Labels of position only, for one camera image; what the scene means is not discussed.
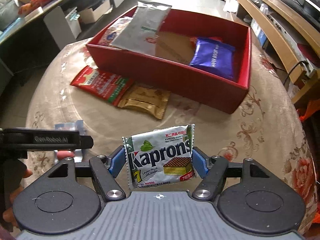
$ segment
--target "wooden tv stand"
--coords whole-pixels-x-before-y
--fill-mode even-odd
[[[278,54],[284,68],[289,72],[291,68],[299,62],[290,45],[266,15],[263,14],[252,2],[249,0],[237,1],[239,2],[239,10],[245,10],[259,24]],[[303,36],[303,38],[320,57],[320,33],[311,24],[281,0],[262,1],[287,20]],[[304,77],[305,70],[302,66],[296,67],[290,74],[290,79],[293,84],[299,83]],[[305,85],[292,98],[292,102],[296,108],[306,107],[309,100],[320,98],[319,91],[320,69],[318,69],[317,72],[308,79],[307,82],[305,82]]]

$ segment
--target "green leaf logo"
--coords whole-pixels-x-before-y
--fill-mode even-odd
[[[142,150],[143,152],[147,152],[150,151],[154,148],[154,146],[147,140],[145,140],[143,142],[143,145],[140,147],[140,150]]]

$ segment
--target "person's hand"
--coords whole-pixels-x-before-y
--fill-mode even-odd
[[[58,151],[57,157],[59,160],[62,160],[67,157],[73,158],[75,154],[72,151]],[[24,174],[23,178],[28,178],[32,175],[32,170],[27,169],[26,173]],[[23,187],[18,187],[14,192],[10,194],[10,202],[13,203],[15,198],[18,196],[18,194],[23,190]],[[12,223],[14,227],[18,227],[17,221],[14,218],[12,207],[8,208],[6,211],[3,212],[2,217],[4,221],[8,223]]]
[[[23,178],[28,178],[32,175],[32,170],[27,169]],[[10,194],[10,202],[13,203],[17,195],[23,190],[23,187],[20,185],[14,192]],[[12,223],[14,227],[18,227],[17,221],[13,216],[12,207],[8,208],[6,211],[2,214],[3,220]]]

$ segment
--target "silver snack bag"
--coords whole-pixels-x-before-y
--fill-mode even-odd
[[[167,17],[171,5],[138,0],[138,7],[127,27],[111,45],[146,55],[156,53],[156,33]]]
[[[122,137],[129,189],[172,184],[195,177],[194,124]]]

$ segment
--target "floral tablecloth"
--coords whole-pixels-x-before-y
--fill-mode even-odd
[[[114,107],[69,85],[83,67],[95,65],[85,47],[87,42],[67,45],[52,61],[33,95],[26,127],[52,129],[56,123],[83,119],[94,139],[94,147],[85,156],[89,159],[93,155],[109,155],[122,144],[122,136],[195,123],[195,146],[207,155],[222,155],[233,162],[252,157],[298,192],[307,206],[300,233],[310,227],[317,208],[310,150],[289,96],[255,41],[250,90],[233,114],[171,94],[162,120]],[[28,185],[52,167],[53,154],[30,152],[26,164],[34,173],[26,179]],[[116,180],[128,193],[126,168]],[[148,190],[193,191],[199,182],[197,178]],[[228,179],[226,187],[237,182],[239,179]]]

